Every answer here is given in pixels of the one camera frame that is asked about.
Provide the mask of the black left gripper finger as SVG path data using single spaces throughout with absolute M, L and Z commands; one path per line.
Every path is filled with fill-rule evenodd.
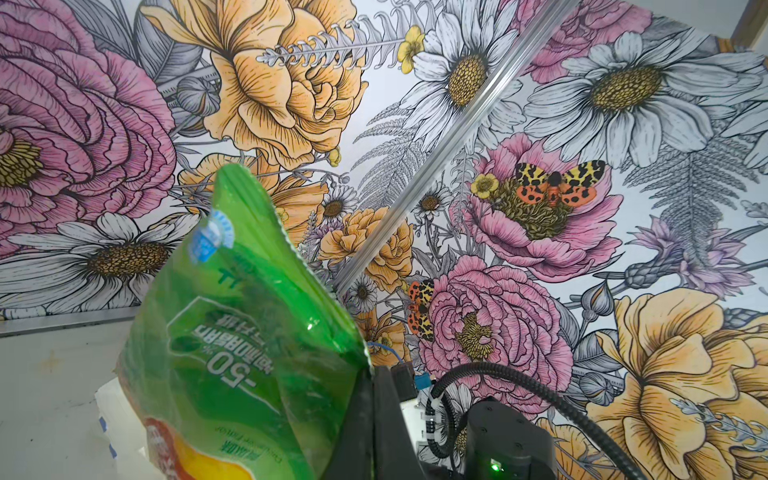
M 417 398 L 410 365 L 362 369 L 324 479 L 424 479 L 401 406 Z

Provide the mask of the green chips snack bag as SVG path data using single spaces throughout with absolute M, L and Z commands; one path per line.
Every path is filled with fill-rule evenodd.
M 152 282 L 117 362 L 168 479 L 317 479 L 368 368 L 257 178 L 228 164 L 212 210 Z

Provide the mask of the blue checkered paper bag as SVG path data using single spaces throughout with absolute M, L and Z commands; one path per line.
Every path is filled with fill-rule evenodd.
M 117 378 L 95 392 L 99 423 L 109 439 L 116 475 L 123 480 L 165 480 L 151 462 L 146 428 L 128 402 Z

